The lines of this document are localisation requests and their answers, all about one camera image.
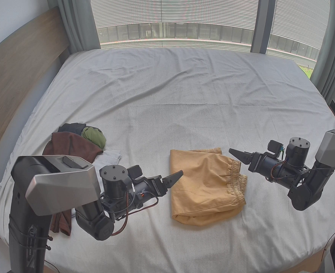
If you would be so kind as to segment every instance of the curtain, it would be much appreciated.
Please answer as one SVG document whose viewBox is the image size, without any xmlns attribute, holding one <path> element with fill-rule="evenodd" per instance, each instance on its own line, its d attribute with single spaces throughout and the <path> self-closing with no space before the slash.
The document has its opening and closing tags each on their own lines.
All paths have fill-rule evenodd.
<svg viewBox="0 0 335 273">
<path fill-rule="evenodd" d="M 69 52 L 101 48 L 90 0 L 47 0 L 49 8 L 58 6 L 68 35 Z"/>
<path fill-rule="evenodd" d="M 330 104 L 335 88 L 335 0 L 330 0 L 328 27 L 310 80 Z"/>
</svg>

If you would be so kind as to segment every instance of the mattress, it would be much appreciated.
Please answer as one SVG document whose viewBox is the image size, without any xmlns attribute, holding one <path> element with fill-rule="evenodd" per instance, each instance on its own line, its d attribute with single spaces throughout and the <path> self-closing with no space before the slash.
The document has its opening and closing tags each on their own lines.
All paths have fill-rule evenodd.
<svg viewBox="0 0 335 273">
<path fill-rule="evenodd" d="M 170 149 L 221 147 L 265 152 L 303 137 L 312 166 L 335 117 L 294 61 L 199 48 L 93 50 L 70 56 L 35 107 L 0 183 L 0 237 L 8 243 L 13 180 L 20 155 L 41 154 L 65 122 L 85 122 L 120 150 L 120 165 L 169 174 Z M 171 218 L 170 195 L 129 218 L 103 242 L 72 222 L 53 234 L 46 260 L 62 272 L 278 272 L 322 249 L 335 232 L 335 173 L 318 202 L 295 210 L 288 190 L 243 165 L 246 206 L 209 226 Z"/>
</svg>

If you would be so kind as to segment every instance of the bed frame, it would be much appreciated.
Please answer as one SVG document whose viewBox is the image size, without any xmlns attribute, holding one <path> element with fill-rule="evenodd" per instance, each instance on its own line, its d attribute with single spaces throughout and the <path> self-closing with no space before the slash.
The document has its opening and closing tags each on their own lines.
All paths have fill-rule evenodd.
<svg viewBox="0 0 335 273">
<path fill-rule="evenodd" d="M 0 43 L 0 140 L 22 100 L 68 46 L 58 7 Z"/>
</svg>

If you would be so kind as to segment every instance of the robotic arm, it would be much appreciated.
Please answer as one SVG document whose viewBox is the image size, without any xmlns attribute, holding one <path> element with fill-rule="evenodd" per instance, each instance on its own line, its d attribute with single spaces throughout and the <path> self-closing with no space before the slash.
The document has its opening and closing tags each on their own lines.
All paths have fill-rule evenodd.
<svg viewBox="0 0 335 273">
<path fill-rule="evenodd" d="M 51 249 L 47 241 L 52 241 L 48 232 L 54 213 L 75 207 L 78 225 L 103 241 L 121 231 L 113 234 L 115 220 L 127 220 L 129 212 L 151 198 L 158 202 L 183 175 L 179 171 L 163 179 L 160 175 L 146 178 L 138 165 L 128 169 L 104 166 L 99 173 L 103 193 L 94 166 L 82 158 L 17 158 L 11 171 L 15 182 L 9 223 L 11 272 L 43 271 L 45 250 Z"/>
<path fill-rule="evenodd" d="M 291 138 L 285 160 L 278 159 L 280 153 L 283 156 L 283 144 L 274 140 L 267 147 L 273 154 L 242 152 L 232 148 L 229 152 L 243 164 L 249 165 L 249 171 L 288 188 L 292 206 L 297 210 L 305 210 L 320 199 L 324 185 L 335 170 L 335 130 L 325 133 L 311 169 L 305 166 L 309 147 L 310 143 L 306 139 Z M 323 260 L 317 272 L 335 272 L 335 238 L 328 258 Z"/>
</svg>

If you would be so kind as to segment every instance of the rolled green cloth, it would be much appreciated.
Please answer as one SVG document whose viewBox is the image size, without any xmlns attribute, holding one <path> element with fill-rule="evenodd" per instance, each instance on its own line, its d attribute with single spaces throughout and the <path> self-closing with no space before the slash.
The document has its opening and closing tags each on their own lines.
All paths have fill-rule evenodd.
<svg viewBox="0 0 335 273">
<path fill-rule="evenodd" d="M 101 130 L 96 129 L 92 126 L 87 126 L 83 129 L 81 136 L 87 140 L 90 140 L 92 143 L 96 144 L 101 149 L 104 148 L 106 144 L 106 138 L 101 132 Z"/>
</svg>

